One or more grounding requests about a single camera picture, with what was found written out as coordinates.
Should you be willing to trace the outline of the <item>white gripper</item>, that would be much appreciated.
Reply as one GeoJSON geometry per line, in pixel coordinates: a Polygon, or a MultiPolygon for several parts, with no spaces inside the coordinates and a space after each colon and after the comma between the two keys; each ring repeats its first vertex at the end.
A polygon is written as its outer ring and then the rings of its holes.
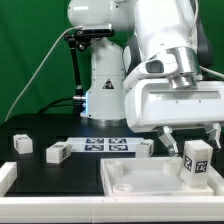
{"type": "Polygon", "coordinates": [[[126,94],[125,111],[133,132],[161,127],[158,138],[171,157],[178,155],[178,147],[170,127],[206,124],[209,142],[220,149],[218,122],[224,122],[224,82],[201,81],[197,89],[173,90],[167,79],[141,80],[126,94]]]}

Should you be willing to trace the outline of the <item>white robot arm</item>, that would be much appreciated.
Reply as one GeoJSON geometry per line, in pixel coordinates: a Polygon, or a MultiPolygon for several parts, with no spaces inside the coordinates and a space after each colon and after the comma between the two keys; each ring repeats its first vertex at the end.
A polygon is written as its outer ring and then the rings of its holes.
{"type": "Polygon", "coordinates": [[[204,128],[217,143],[224,82],[203,78],[212,57],[198,11],[198,0],[70,0],[75,46],[92,51],[82,119],[155,131],[170,155],[175,129],[204,128]]]}

